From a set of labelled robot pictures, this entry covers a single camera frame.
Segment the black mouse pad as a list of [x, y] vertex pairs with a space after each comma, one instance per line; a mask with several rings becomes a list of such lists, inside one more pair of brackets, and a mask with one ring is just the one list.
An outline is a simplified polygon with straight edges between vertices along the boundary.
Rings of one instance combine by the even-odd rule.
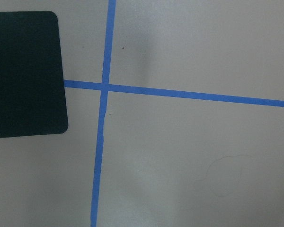
[[58, 18], [0, 12], [0, 138], [68, 129]]

